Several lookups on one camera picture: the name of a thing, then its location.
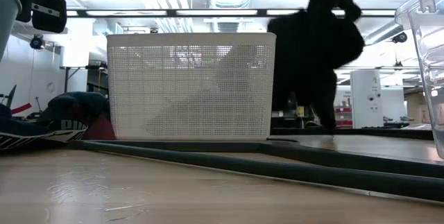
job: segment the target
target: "white machine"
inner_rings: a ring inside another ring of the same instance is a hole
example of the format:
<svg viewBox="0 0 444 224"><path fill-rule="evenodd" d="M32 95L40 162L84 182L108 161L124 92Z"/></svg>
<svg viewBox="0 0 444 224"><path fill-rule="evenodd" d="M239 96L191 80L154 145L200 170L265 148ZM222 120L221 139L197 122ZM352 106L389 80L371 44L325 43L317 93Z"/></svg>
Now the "white machine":
<svg viewBox="0 0 444 224"><path fill-rule="evenodd" d="M350 73L353 128L384 127L379 70Z"/></svg>

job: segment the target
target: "white mesh basket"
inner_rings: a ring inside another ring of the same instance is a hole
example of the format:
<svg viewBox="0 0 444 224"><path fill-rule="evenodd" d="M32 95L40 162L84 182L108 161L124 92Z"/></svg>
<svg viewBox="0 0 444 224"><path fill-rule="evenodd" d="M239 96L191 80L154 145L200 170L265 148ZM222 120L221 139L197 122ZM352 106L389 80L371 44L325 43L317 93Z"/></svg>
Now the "white mesh basket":
<svg viewBox="0 0 444 224"><path fill-rule="evenodd" d="M119 139L269 136L275 36L108 36L111 119Z"/></svg>

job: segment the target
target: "red object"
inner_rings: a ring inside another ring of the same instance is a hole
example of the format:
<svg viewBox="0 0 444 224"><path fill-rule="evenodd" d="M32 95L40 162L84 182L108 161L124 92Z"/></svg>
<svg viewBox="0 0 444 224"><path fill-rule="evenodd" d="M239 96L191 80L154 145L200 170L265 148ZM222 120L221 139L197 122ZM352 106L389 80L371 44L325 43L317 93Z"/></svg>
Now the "red object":
<svg viewBox="0 0 444 224"><path fill-rule="evenodd" d="M116 135L112 129L112 124L103 115L90 121L88 129L83 135L84 140L115 140Z"/></svg>
<svg viewBox="0 0 444 224"><path fill-rule="evenodd" d="M352 109L348 108L348 107L344 107L344 108L337 108L334 110L336 113L341 113L341 112L351 112Z"/></svg>
<svg viewBox="0 0 444 224"><path fill-rule="evenodd" d="M14 110L11 110L11 114L18 114L20 112L23 112L23 111L31 109L31 108L32 108L32 105L30 103L27 103L23 106L15 108Z"/></svg>
<svg viewBox="0 0 444 224"><path fill-rule="evenodd" d="M336 125L338 127L346 127L346 126L353 126L353 121L336 121Z"/></svg>

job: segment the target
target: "security camera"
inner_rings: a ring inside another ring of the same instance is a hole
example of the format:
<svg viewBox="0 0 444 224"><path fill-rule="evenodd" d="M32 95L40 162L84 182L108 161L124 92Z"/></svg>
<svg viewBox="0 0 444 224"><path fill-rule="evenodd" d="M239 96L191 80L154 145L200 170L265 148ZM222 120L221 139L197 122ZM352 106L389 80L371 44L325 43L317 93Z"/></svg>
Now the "security camera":
<svg viewBox="0 0 444 224"><path fill-rule="evenodd" d="M35 50L43 50L46 42L43 40L43 35L36 34L29 42L29 46Z"/></svg>
<svg viewBox="0 0 444 224"><path fill-rule="evenodd" d="M393 38L391 39L391 41L392 41L393 43L395 43L395 44L397 44L397 43L404 43L404 42L407 41L407 34L405 34L405 33L400 33L400 34L396 35L395 37L393 37Z"/></svg>

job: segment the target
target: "black rubber strip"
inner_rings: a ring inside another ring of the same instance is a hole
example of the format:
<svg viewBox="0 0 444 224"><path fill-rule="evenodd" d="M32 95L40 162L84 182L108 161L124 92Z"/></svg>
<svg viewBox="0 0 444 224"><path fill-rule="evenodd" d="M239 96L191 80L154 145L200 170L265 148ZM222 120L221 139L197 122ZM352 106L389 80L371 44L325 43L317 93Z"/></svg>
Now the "black rubber strip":
<svg viewBox="0 0 444 224"><path fill-rule="evenodd" d="M209 153L257 153L261 144L253 142L213 141L96 141L106 144Z"/></svg>
<svg viewBox="0 0 444 224"><path fill-rule="evenodd" d="M444 180L437 178L422 178L324 166L259 162L218 155L203 155L172 150L104 144L93 141L84 142L83 147L87 150L107 151L273 178L328 184L337 187L362 189L444 202Z"/></svg>
<svg viewBox="0 0 444 224"><path fill-rule="evenodd" d="M396 137L409 139L420 139L433 141L431 130L398 130L398 129L337 129L335 135L370 135L374 137ZM327 135L323 129L296 129L296 128L273 128L270 135Z"/></svg>
<svg viewBox="0 0 444 224"><path fill-rule="evenodd" d="M291 146L262 144L259 152L265 155L273 155L322 166L444 178L444 166L441 165L340 153L334 150L306 147L300 144L292 144Z"/></svg>

